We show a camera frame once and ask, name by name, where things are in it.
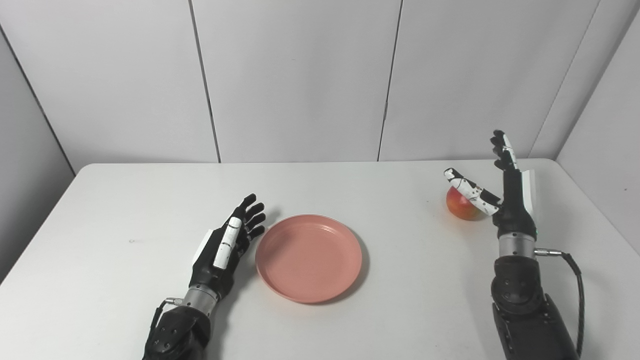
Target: black cable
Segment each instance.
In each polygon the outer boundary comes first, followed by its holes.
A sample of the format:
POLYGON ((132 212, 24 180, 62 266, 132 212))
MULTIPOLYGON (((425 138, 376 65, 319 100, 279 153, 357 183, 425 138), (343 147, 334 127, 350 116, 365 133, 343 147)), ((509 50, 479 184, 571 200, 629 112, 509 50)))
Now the black cable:
POLYGON ((154 313, 154 317, 153 319, 151 319, 151 327, 149 329, 149 336, 147 336, 147 342, 145 343, 145 347, 146 344, 149 343, 149 340, 151 339, 151 336, 154 334, 154 330, 156 329, 156 326, 158 325, 158 320, 160 320, 160 315, 162 315, 162 312, 164 310, 164 306, 166 305, 166 300, 163 300, 162 303, 160 304, 160 306, 158 306, 156 308, 156 312, 154 313))
POLYGON ((578 338, 575 342, 575 352, 578 353, 580 357, 582 355, 582 342, 584 341, 584 285, 582 283, 582 272, 578 264, 576 264, 575 260, 571 257, 571 254, 563 252, 561 256, 569 264, 569 267, 571 267, 571 270, 573 270, 578 280, 578 338))

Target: plate rim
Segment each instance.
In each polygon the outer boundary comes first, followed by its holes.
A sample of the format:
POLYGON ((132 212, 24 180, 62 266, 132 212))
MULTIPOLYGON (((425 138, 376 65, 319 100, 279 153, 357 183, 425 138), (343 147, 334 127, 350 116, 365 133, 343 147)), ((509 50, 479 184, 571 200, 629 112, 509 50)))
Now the plate rim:
POLYGON ((264 284, 266 284, 266 286, 271 289, 271 291, 275 292, 276 294, 278 294, 279 296, 285 298, 285 299, 289 299, 293 302, 297 302, 300 304, 319 304, 322 302, 326 302, 329 301, 331 299, 334 299, 336 297, 338 297, 340 294, 344 293, 345 291, 349 290, 350 287, 353 286, 353 284, 355 283, 355 281, 358 279, 358 277, 360 276, 360 273, 362 272, 362 246, 360 245, 360 241, 358 240, 358 237, 356 236, 356 234, 347 226, 344 225, 342 222, 339 222, 338 220, 334 219, 334 218, 330 218, 328 216, 324 216, 324 215, 319 215, 319 214, 298 214, 298 215, 293 215, 287 218, 284 218, 280 221, 278 221, 277 223, 273 224, 272 226, 269 227, 269 229, 264 233, 264 235, 262 235, 262 238, 260 239, 260 243, 257 245, 256 248, 256 252, 255 252, 255 268, 256 271, 258 272, 258 275, 260 276, 260 278, 262 279, 262 282, 264 282, 264 284), (287 220, 290 219, 294 219, 294 218, 299 218, 299 217, 317 217, 317 218, 324 218, 327 219, 331 222, 334 222, 336 224, 338 224, 339 226, 344 227, 351 236, 348 236, 348 238, 352 238, 353 241, 355 241, 355 243, 358 245, 358 272, 355 272, 355 276, 353 277, 353 279, 351 279, 349 281, 349 286, 347 286, 346 288, 344 288, 343 290, 340 290, 338 293, 331 295, 330 297, 326 297, 323 298, 321 300, 313 300, 313 301, 308 301, 308 300, 298 300, 298 299, 294 299, 286 294, 283 294, 282 292, 274 289, 274 287, 265 279, 265 275, 262 274, 262 272, 260 272, 260 266, 259 266, 259 257, 258 254, 260 252, 260 248, 262 247, 263 239, 267 236, 267 234, 274 228, 276 227, 276 225, 281 224, 282 222, 285 222, 287 220))

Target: white table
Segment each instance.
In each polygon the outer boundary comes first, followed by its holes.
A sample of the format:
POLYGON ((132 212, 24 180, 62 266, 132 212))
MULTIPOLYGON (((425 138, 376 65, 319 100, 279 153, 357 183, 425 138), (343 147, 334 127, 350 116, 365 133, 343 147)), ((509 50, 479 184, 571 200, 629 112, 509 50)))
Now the white table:
MULTIPOLYGON (((520 164, 536 170, 538 246, 571 252, 584 274, 583 359, 637 358, 640 257, 559 165, 520 164)), ((140 360, 154 309, 184 295, 206 230, 255 192, 268 224, 318 213, 349 226, 363 277, 340 301, 297 304, 262 283, 249 252, 218 305, 210 360, 503 359, 496 229, 446 210, 450 166, 501 193, 488 160, 90 165, 0 286, 0 357, 140 360)), ((574 275, 559 258, 540 263, 575 339, 574 275)))

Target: apple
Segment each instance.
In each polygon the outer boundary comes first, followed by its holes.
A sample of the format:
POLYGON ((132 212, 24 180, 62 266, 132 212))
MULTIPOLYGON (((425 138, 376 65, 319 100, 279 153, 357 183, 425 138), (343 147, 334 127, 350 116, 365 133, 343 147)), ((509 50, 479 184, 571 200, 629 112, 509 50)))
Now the apple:
POLYGON ((477 220, 484 214, 453 186, 447 192, 447 207, 453 215, 463 220, 477 220))

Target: robotic arm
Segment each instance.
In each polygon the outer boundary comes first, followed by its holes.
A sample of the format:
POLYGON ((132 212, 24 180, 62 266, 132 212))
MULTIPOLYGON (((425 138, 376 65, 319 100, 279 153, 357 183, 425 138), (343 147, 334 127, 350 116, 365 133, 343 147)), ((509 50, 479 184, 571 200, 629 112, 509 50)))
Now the robotic arm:
POLYGON ((209 317, 234 285, 233 274, 252 240, 264 233, 266 216, 256 196, 247 196, 229 219, 209 231, 193 261, 184 299, 167 298, 156 309, 143 360, 200 360, 211 337, 209 317), (166 304, 177 307, 165 312, 166 304))
POLYGON ((536 225, 525 206, 522 172, 507 136, 493 132, 495 166, 502 170, 504 200, 465 179, 453 168, 444 174, 451 185, 480 210, 493 218, 499 239, 491 284, 493 318, 508 360, 577 360, 582 349, 584 303, 580 270, 571 255, 537 249, 536 225), (580 324, 577 348, 573 346, 558 308, 544 293, 536 256, 562 256, 578 275, 580 324))

